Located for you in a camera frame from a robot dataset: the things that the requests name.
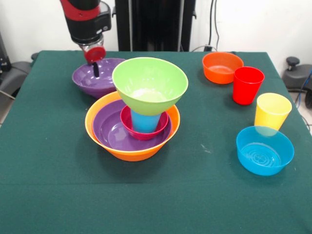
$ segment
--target green bowl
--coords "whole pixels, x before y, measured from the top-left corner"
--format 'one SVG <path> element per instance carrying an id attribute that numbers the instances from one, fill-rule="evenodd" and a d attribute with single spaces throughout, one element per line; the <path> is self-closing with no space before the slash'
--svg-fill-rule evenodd
<path id="1" fill-rule="evenodd" d="M 158 58 L 128 59 L 117 65 L 112 77 L 122 100 L 146 116 L 168 110 L 188 87 L 187 77 L 179 67 Z"/>

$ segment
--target blue bowl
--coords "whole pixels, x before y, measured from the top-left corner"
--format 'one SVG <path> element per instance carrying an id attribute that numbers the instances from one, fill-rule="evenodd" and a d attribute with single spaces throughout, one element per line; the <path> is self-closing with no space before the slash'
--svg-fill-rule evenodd
<path id="1" fill-rule="evenodd" d="M 264 126 L 241 130 L 236 145 L 240 163 L 260 176 L 279 173 L 294 155 L 293 144 L 284 134 Z"/>

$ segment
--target pink bowl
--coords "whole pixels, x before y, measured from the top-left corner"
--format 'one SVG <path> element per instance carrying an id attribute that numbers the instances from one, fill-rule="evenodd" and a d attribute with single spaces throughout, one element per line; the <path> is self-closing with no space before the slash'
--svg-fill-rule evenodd
<path id="1" fill-rule="evenodd" d="M 120 113 L 120 119 L 123 126 L 127 129 L 129 134 L 137 140 L 150 140 L 153 137 L 161 133 L 164 128 L 167 126 L 169 117 L 167 112 L 163 112 L 159 118 L 158 125 L 154 132 L 152 133 L 139 133 L 132 129 L 132 120 L 131 120 L 131 110 L 129 106 L 125 106 Z"/>

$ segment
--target purple bowl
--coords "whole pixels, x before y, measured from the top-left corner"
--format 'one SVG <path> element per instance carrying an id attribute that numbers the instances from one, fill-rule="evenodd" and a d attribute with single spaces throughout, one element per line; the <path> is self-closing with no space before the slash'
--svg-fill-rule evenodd
<path id="1" fill-rule="evenodd" d="M 137 140 L 130 136 L 120 119 L 120 112 L 125 106 L 123 100 L 113 101 L 95 116 L 93 132 L 103 145 L 116 150 L 138 151 L 152 148 L 168 138 L 172 127 L 170 118 L 165 129 L 150 140 Z"/>
<path id="2" fill-rule="evenodd" d="M 123 58 L 104 58 L 97 62 L 99 77 L 94 76 L 92 65 L 82 65 L 74 71 L 73 82 L 86 94 L 101 98 L 116 91 L 112 73 L 114 68 L 123 61 L 125 61 Z"/>

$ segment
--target floor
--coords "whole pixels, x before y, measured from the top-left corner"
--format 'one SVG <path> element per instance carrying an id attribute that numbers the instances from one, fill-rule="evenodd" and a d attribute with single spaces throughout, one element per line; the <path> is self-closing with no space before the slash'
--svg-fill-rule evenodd
<path id="1" fill-rule="evenodd" d="M 0 127 L 4 123 L 6 116 L 8 115 L 14 101 L 11 99 L 6 99 L 0 105 Z"/>
<path id="2" fill-rule="evenodd" d="M 293 101 L 296 100 L 298 93 L 290 93 Z M 312 134 L 312 109 L 307 109 L 306 105 L 304 104 L 304 99 L 306 97 L 306 94 L 302 93 L 301 94 L 301 103 L 300 106 L 298 107 L 299 113 L 303 116 L 305 119 L 304 122 L 307 122 L 306 124 L 309 125 L 307 128 L 310 128 L 310 133 Z"/>
<path id="3" fill-rule="evenodd" d="M 290 93 L 290 95 L 291 95 L 292 99 L 295 101 L 298 93 Z M 306 119 L 306 121 L 307 121 L 306 124 L 310 126 L 310 129 L 311 129 L 310 132 L 312 134 L 312 110 L 309 110 L 306 108 L 306 106 L 304 104 L 304 99 L 305 99 L 305 94 L 302 93 L 301 94 L 301 104 L 298 107 L 298 110 L 299 110 L 299 113 Z M 0 127 L 4 123 L 5 118 L 6 118 L 7 114 L 9 113 L 13 103 L 14 103 L 13 100 L 7 100 L 4 105 L 0 106 Z"/>

